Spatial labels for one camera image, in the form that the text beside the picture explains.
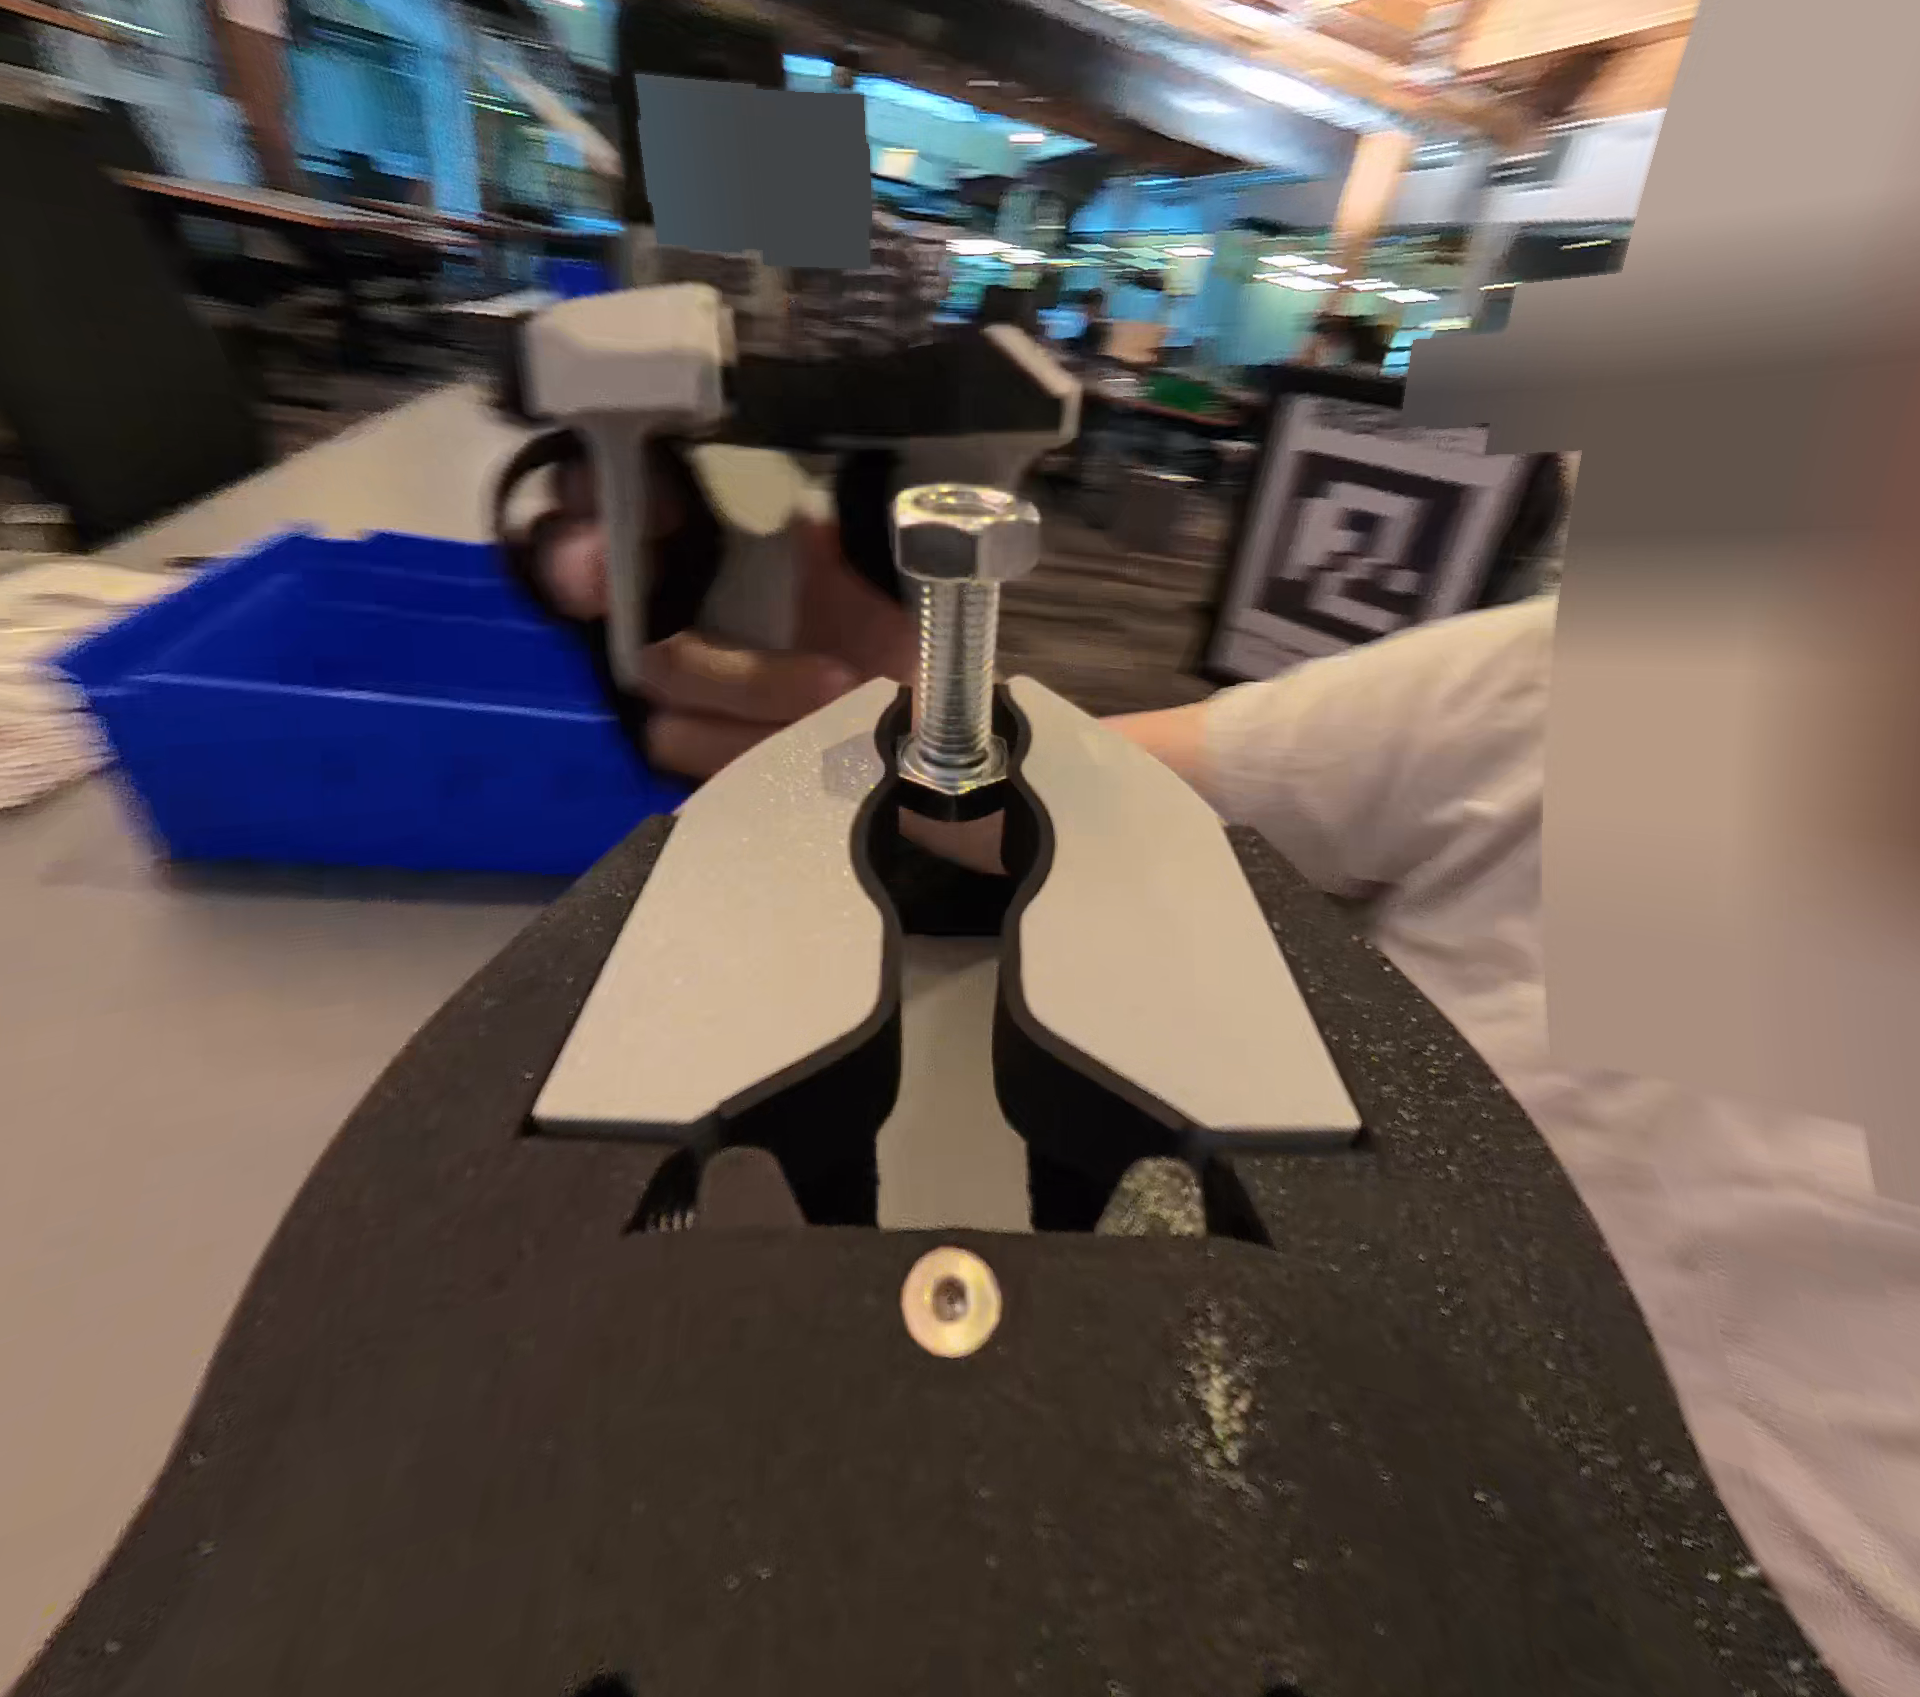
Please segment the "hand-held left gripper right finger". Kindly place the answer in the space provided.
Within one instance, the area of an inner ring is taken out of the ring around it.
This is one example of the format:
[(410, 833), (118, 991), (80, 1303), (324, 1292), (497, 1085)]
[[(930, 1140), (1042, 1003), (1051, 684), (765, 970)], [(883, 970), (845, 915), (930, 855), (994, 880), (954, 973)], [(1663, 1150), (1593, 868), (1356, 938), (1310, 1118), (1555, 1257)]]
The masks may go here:
[(1132, 738), (1016, 677), (1009, 819), (1035, 859), (1004, 995), (1038, 1051), (1205, 1150), (1328, 1150), (1363, 1134), (1225, 823)]

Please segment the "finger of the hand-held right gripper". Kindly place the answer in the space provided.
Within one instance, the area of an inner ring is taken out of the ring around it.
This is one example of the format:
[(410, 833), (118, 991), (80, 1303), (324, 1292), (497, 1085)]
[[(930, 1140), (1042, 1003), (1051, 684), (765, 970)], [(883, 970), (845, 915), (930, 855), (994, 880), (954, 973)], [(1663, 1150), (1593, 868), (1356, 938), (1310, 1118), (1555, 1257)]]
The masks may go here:
[(732, 311), (709, 284), (577, 297), (527, 322), (523, 387), (537, 418), (584, 436), (607, 564), (607, 660), (640, 692), (650, 651), (643, 528), (657, 446), (708, 443), (730, 418)]
[(1080, 377), (1012, 323), (990, 323), (977, 334), (977, 449), (993, 472), (990, 483), (1033, 483), (1048, 463), (1080, 446)]

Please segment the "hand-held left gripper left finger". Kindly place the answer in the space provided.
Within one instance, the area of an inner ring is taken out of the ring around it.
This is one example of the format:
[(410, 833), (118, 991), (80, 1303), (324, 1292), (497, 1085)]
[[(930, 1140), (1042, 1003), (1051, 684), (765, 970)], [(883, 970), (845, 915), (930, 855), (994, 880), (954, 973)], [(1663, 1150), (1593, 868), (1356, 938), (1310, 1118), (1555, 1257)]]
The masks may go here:
[(854, 833), (896, 700), (866, 684), (686, 798), (533, 1104), (538, 1134), (715, 1137), (877, 1018), (886, 927)]

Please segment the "large silver hex bolt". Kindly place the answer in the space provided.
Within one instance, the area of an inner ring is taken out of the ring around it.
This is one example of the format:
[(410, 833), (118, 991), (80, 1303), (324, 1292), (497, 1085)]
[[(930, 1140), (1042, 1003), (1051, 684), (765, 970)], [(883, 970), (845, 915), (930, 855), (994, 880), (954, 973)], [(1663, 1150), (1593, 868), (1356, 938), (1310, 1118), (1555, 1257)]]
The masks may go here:
[(1038, 508), (980, 483), (918, 483), (893, 503), (893, 553), (918, 606), (912, 732), (936, 754), (994, 735), (1001, 591), (1042, 561)]

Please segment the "blue plastic bin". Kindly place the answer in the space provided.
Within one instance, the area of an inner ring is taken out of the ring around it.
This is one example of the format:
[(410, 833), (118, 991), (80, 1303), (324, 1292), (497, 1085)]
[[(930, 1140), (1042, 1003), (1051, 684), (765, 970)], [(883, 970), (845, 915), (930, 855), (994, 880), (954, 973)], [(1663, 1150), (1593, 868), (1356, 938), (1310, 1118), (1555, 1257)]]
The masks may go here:
[(288, 532), (56, 674), (182, 865), (581, 877), (686, 803), (479, 543)]

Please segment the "person's right hand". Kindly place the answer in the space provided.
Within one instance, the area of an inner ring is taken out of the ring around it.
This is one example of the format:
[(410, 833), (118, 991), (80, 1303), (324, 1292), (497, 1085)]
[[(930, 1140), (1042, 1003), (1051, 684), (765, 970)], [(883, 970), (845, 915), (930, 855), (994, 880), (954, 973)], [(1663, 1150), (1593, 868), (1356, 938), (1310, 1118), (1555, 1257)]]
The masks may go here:
[(679, 631), (647, 651), (640, 692), (625, 693), (602, 651), (607, 561), (599, 519), (553, 508), (509, 543), (516, 577), (586, 651), (638, 754), (653, 771), (683, 783), (708, 783), (759, 742), (866, 684), (901, 687), (915, 677), (915, 620), (854, 568), (838, 522), (805, 518), (791, 550), (791, 651), (758, 652), (709, 631)]

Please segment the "RIGHT marker sign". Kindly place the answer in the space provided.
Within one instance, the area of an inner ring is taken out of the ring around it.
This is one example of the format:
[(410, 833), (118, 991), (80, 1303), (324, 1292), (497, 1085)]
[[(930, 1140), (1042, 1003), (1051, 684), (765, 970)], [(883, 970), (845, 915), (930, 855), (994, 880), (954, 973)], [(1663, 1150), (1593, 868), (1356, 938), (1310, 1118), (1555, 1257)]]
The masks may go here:
[(1411, 425), (1397, 384), (1291, 391), (1237, 497), (1194, 669), (1266, 680), (1501, 602), (1555, 508), (1548, 456), (1495, 453), (1482, 425)]

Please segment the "printed paper sheet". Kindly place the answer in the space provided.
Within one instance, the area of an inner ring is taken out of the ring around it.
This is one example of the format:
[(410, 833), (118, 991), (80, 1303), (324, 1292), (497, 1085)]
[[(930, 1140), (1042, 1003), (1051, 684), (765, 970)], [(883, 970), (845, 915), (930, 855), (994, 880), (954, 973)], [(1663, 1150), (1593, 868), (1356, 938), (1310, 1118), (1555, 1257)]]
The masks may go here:
[(59, 660), (82, 638), (182, 586), (93, 559), (4, 557), (4, 814), (33, 807), (106, 763), (80, 692)]

